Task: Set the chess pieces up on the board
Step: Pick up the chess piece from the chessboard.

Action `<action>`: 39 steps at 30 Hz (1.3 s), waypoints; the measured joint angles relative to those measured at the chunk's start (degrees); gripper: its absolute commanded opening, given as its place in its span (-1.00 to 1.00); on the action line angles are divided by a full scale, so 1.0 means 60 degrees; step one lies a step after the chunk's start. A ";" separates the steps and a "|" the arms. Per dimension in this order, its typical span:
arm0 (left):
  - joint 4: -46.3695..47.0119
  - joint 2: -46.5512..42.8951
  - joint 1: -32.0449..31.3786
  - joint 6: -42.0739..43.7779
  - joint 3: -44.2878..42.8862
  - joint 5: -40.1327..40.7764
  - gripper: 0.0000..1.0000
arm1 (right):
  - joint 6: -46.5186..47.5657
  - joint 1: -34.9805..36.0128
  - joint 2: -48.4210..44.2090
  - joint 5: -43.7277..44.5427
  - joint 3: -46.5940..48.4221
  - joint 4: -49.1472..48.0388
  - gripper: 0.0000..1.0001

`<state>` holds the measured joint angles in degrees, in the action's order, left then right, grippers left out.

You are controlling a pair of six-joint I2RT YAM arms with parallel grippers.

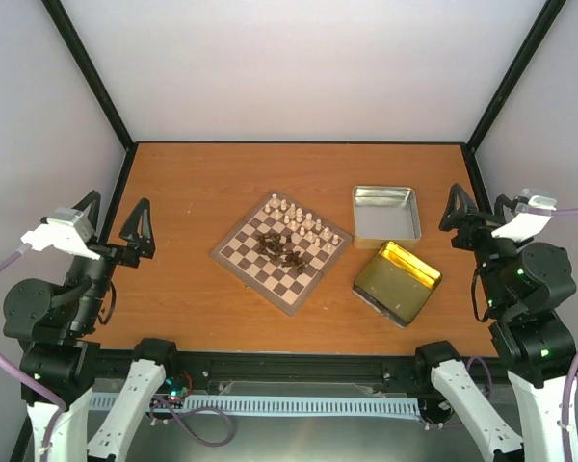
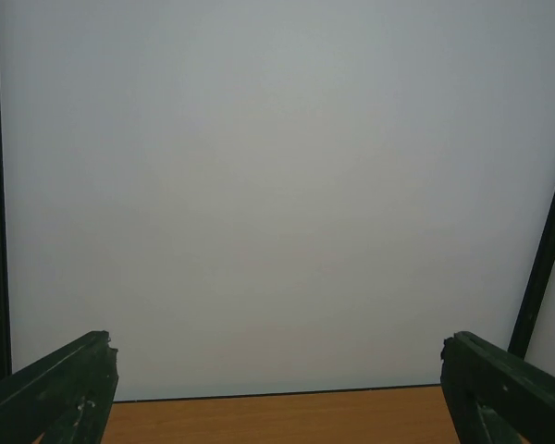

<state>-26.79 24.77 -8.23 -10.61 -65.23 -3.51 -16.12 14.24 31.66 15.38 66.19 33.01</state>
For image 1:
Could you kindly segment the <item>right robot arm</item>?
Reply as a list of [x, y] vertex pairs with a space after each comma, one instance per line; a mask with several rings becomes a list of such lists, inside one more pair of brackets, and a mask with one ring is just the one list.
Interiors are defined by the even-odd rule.
[[485, 461], [578, 461], [573, 407], [577, 366], [572, 334], [557, 309], [577, 286], [567, 251], [534, 237], [558, 213], [551, 197], [500, 195], [492, 214], [464, 188], [451, 187], [439, 228], [476, 259], [491, 341], [512, 384], [521, 421], [515, 433], [479, 390], [448, 341], [415, 350], [417, 384], [451, 405]]

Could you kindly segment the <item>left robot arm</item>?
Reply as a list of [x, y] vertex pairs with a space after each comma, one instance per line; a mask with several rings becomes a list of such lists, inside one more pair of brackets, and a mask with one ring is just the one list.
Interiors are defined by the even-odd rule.
[[175, 343], [141, 340], [112, 409], [93, 437], [87, 436], [100, 345], [85, 338], [108, 321], [101, 307], [105, 296], [115, 293], [116, 267], [137, 268], [155, 253], [148, 199], [141, 199], [123, 224], [123, 244], [102, 244], [94, 235], [99, 205], [100, 194], [92, 191], [23, 235], [21, 241], [33, 250], [53, 247], [73, 261], [63, 284], [25, 279], [4, 300], [3, 332], [24, 347], [17, 372], [26, 378], [22, 397], [38, 461], [124, 460], [155, 393], [181, 375]]

